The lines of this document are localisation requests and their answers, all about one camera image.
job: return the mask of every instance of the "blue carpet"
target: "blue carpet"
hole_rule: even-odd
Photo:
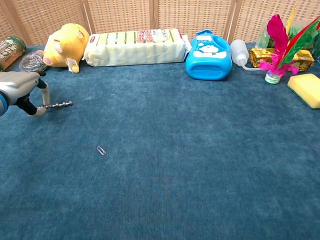
[[[319,239],[320,110],[289,73],[278,85],[235,65],[220,82],[184,63],[46,73],[51,102],[73,106],[0,118],[1,240]],[[42,104],[39,89],[30,98]]]

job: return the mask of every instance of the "blue plastic container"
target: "blue plastic container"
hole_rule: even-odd
[[[219,81],[230,73],[231,48],[222,37],[205,29],[196,33],[191,47],[185,60],[185,69],[191,78]]]

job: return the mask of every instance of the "woven screen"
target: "woven screen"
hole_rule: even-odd
[[[149,0],[87,0],[95,33],[150,29]]]
[[[256,42],[263,22],[279,14],[286,21],[296,4],[295,20],[313,20],[320,15],[320,0],[243,0],[233,39]]]
[[[78,0],[11,1],[32,45],[45,45],[49,35],[63,24],[76,23],[85,27]]]
[[[159,27],[178,28],[190,41],[204,29],[223,37],[230,7],[231,0],[159,0]]]
[[[12,30],[4,12],[0,8],[0,42],[6,37],[13,35],[14,31]]]

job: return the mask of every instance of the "sponge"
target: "sponge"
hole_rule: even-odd
[[[320,78],[312,73],[291,76],[288,87],[313,109],[320,109]]]

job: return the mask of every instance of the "yellow plush toy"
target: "yellow plush toy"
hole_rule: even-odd
[[[79,73],[89,33],[79,24],[67,23],[51,34],[45,45],[43,62],[51,67],[69,67],[69,71]]]

